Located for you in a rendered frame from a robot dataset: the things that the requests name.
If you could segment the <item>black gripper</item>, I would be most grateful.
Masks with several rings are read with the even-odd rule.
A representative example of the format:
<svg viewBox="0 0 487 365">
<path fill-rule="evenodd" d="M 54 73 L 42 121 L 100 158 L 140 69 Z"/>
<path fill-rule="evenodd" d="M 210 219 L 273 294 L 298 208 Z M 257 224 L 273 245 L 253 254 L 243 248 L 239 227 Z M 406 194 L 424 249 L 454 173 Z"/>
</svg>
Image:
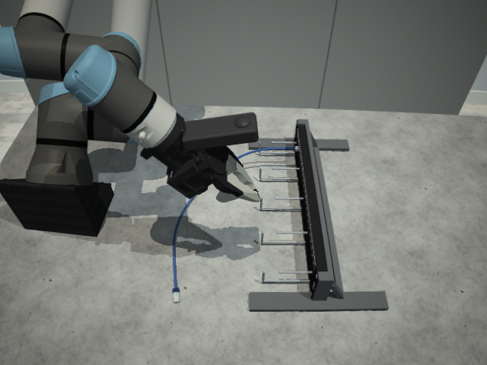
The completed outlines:
<svg viewBox="0 0 487 365">
<path fill-rule="evenodd" d="M 146 160 L 153 156 L 167 166 L 168 185 L 191 199 L 207 191 L 213 183 L 219 190 L 216 196 L 219 202 L 238 198 L 260 202 L 257 187 L 230 148 L 185 151 L 181 141 L 183 126 L 184 118 L 177 113 L 170 134 L 158 146 L 143 149 L 140 153 Z"/>
</svg>

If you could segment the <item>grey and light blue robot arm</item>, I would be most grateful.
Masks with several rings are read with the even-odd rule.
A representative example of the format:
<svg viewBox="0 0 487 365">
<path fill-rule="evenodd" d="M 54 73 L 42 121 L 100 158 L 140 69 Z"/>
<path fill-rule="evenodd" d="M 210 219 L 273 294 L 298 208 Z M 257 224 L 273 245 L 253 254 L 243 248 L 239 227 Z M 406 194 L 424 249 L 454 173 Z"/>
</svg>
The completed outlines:
<svg viewBox="0 0 487 365">
<path fill-rule="evenodd" d="M 73 2 L 25 0 L 17 26 L 0 27 L 2 75 L 63 81 L 40 91 L 30 183 L 92 185 L 88 140 L 154 148 L 177 120 L 145 83 L 152 0 L 113 0 L 102 37 L 66 33 Z M 185 151 L 258 139 L 255 113 L 186 121 L 182 134 Z"/>
</svg>

